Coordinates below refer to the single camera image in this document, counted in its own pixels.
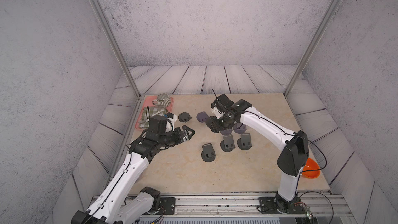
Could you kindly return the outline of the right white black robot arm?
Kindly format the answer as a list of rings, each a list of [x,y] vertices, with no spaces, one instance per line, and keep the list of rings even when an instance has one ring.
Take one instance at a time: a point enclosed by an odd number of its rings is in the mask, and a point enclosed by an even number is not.
[[[225,94],[218,96],[210,108],[215,115],[207,118],[206,125],[213,133],[241,123],[257,131],[281,151],[277,165],[282,173],[275,201],[280,212],[289,212],[297,199],[299,179],[309,158],[307,134],[287,129],[260,113],[246,100],[235,103]]]

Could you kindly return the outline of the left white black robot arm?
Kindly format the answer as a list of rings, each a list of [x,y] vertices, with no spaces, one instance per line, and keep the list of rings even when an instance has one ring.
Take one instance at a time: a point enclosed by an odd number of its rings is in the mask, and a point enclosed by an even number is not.
[[[149,119],[149,127],[128,145],[128,152],[113,180],[86,211],[77,211],[73,224],[132,224],[146,213],[161,211],[161,193],[143,188],[130,203],[124,200],[153,158],[161,151],[192,139],[195,131],[188,126],[176,127],[171,113]]]

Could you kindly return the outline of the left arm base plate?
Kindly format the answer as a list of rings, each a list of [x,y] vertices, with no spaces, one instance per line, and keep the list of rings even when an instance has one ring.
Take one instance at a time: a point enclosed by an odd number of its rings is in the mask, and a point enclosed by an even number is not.
[[[140,207],[143,207],[147,212],[144,215],[174,215],[176,207],[176,198],[174,197],[160,197],[145,199]]]

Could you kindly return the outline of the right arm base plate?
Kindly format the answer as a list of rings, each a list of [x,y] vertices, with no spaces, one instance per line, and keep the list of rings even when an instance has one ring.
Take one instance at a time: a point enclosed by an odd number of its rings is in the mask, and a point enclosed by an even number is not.
[[[259,205],[257,210],[261,214],[274,214],[274,215],[305,215],[306,210],[304,204],[295,200],[289,205],[289,208],[283,209],[278,206],[277,199],[275,197],[260,197]]]

